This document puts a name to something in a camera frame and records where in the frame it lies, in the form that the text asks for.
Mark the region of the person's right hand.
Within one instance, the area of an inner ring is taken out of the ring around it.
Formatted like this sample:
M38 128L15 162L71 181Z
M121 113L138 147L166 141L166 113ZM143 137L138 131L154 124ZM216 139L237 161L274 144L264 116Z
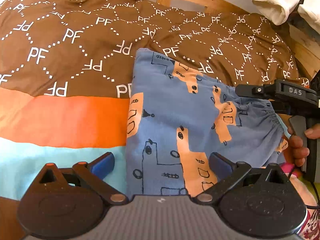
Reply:
M289 127L287 131L289 132L291 137L288 140L288 147L284 151L286 161L288 163L295 164L296 166L301 167L305 163L310 150L307 147L303 146L302 138L293 135L293 130L291 127ZM319 124L316 124L312 128L307 129L304 134L309 139L319 139Z

